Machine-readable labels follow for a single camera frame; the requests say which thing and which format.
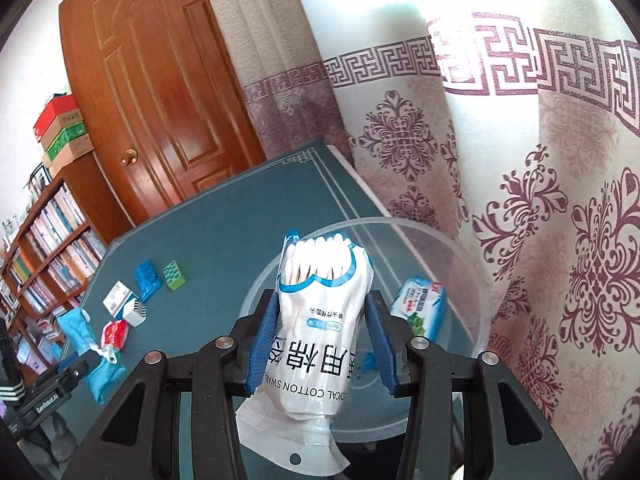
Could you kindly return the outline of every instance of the door handle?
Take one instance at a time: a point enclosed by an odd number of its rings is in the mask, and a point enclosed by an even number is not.
[[[135,164],[138,161],[138,152],[133,148],[129,148],[124,155],[120,157],[120,161],[123,166],[129,166]]]

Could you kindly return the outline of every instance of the white wall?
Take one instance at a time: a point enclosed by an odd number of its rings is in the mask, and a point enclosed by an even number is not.
[[[23,189],[42,157],[33,123],[53,93],[68,91],[58,6],[33,0],[0,52],[0,220],[26,205]]]

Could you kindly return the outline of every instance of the bookshelf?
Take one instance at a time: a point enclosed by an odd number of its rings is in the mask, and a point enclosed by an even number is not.
[[[35,357],[39,359],[45,366],[48,366],[50,364],[49,361],[40,352],[37,341],[35,341],[31,337],[27,330],[27,327],[24,324],[24,315],[21,313],[20,304],[17,301],[11,302],[8,298],[10,294],[8,294],[6,290],[4,290],[4,287],[2,289],[3,290],[0,291],[0,310],[2,311],[2,315],[5,318],[9,314],[12,314],[12,318],[6,324],[6,327],[9,331],[9,336],[11,336],[12,338],[12,345],[14,346],[16,354],[18,353],[20,341],[24,340],[30,346],[31,352],[33,352]],[[38,377],[37,373],[27,363],[19,363],[18,366],[20,367],[20,371],[22,372],[27,384],[33,383],[33,381],[35,381]]]
[[[93,152],[63,167],[29,210],[0,278],[6,294],[17,301],[11,330],[27,338],[46,365],[38,342],[28,336],[26,318],[49,342],[62,344],[56,318],[79,305],[106,247],[131,228]]]

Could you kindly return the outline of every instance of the greek key pattern border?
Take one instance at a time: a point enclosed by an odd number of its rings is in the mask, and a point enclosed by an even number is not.
[[[402,75],[440,75],[427,37],[354,50],[324,62],[334,88]]]
[[[242,88],[244,100],[247,104],[255,103],[279,92],[293,88],[318,83],[327,79],[322,61],[317,61],[305,66],[285,70],[279,74],[268,76],[260,81]]]
[[[439,76],[463,95],[571,95],[613,113],[640,136],[640,44],[526,27],[475,12],[434,20],[429,36],[372,46],[324,62],[334,88],[403,75]]]

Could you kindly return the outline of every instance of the blue gripper pad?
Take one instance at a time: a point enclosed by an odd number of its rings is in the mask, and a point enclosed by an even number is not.
[[[262,380],[264,379],[264,371],[267,368],[269,352],[271,351],[273,340],[276,337],[279,315],[280,303],[278,302],[278,293],[273,291],[267,309],[262,316],[258,333],[255,335],[251,353],[249,354],[249,369],[246,375],[246,382],[244,383],[244,389],[249,395],[255,393],[255,389],[262,384]]]
[[[373,352],[378,363],[378,372],[382,384],[386,386],[391,395],[398,389],[398,379],[396,378],[396,360],[389,339],[386,337],[382,318],[376,305],[376,301],[371,294],[364,298],[364,315],[367,321],[367,331]]]

